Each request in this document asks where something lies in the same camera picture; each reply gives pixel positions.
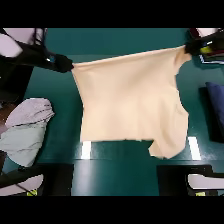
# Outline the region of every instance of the black cable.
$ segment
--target black cable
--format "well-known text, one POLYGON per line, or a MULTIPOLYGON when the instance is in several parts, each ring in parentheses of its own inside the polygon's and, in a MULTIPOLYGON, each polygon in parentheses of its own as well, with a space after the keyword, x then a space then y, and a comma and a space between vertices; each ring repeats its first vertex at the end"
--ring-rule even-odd
MULTIPOLYGON (((1 171, 1 173, 2 173, 4 176, 6 176, 8 180, 11 180, 11 179, 9 178, 9 176, 8 176, 5 172, 1 171)), ((20 184, 13 184, 13 185, 16 185, 17 187, 19 187, 20 189, 22 189, 22 190, 25 191, 26 193, 30 193, 32 196, 36 196, 35 194, 33 194, 31 191, 27 190, 25 187, 21 186, 20 184)))

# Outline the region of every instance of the green table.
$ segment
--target green table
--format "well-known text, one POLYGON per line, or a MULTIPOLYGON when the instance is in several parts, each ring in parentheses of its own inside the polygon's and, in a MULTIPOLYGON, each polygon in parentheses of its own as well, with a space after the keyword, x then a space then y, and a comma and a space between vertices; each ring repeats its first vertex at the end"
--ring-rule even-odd
MULTIPOLYGON (((183 45, 186 29, 49 29, 49 50, 67 55, 74 62, 93 61, 183 45)), ((210 139, 211 116, 204 94, 205 82, 224 84, 223 68, 201 65, 198 59, 185 63, 177 76, 181 102, 189 112, 188 136, 197 138, 201 161, 192 161, 185 149, 170 160, 150 157, 150 141, 92 143, 91 160, 82 160, 79 142, 82 102, 71 72, 66 74, 35 68, 25 98, 44 97, 51 101, 55 116, 49 122, 38 163, 75 165, 73 195, 158 195, 156 165, 211 164, 224 172, 224 144, 210 139)), ((12 165, 7 159, 4 169, 12 165)))

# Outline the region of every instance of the pile of clothes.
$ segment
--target pile of clothes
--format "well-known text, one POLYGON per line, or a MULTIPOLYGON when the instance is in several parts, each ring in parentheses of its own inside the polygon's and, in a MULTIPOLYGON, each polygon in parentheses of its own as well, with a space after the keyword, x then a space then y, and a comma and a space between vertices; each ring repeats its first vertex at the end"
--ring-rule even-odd
POLYGON ((44 98, 23 101, 8 116, 8 130, 1 135, 0 150, 6 152, 15 163, 32 166, 44 140, 46 126, 54 112, 51 103, 44 98))
POLYGON ((224 34, 222 35, 222 31, 223 28, 190 28, 193 39, 204 38, 219 32, 218 38, 204 42, 204 51, 199 56, 203 64, 224 64, 224 34))

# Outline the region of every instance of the teal tabletop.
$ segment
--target teal tabletop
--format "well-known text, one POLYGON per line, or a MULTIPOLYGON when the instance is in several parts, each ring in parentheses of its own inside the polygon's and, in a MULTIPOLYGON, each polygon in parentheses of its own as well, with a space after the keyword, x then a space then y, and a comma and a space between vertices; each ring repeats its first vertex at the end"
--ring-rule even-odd
MULTIPOLYGON (((186 42, 186 32, 184 28, 55 28, 48 29, 47 47, 74 63, 87 62, 178 47, 186 42)), ((189 113, 186 147, 174 158, 161 160, 149 155, 151 141, 80 143, 83 106, 72 73, 35 68, 25 99, 47 98, 55 112, 37 163, 74 164, 72 195, 158 195, 156 166, 161 164, 211 164, 215 172, 224 172, 224 144, 211 136, 214 117, 205 89, 208 81, 224 84, 223 72, 221 65, 202 65, 197 57, 181 67, 177 86, 189 113)))

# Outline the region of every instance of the light gray garment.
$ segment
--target light gray garment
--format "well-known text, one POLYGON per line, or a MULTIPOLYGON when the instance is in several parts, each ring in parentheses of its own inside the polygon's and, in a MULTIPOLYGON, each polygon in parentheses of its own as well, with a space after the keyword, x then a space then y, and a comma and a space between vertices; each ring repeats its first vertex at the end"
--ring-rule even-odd
POLYGON ((21 124, 48 122, 53 116, 54 112, 48 99, 31 98, 24 100, 10 113, 5 125, 10 128, 21 124))
POLYGON ((47 123, 42 122, 9 128, 1 135, 0 150, 6 152, 15 163, 32 166, 42 146, 46 126, 47 123))

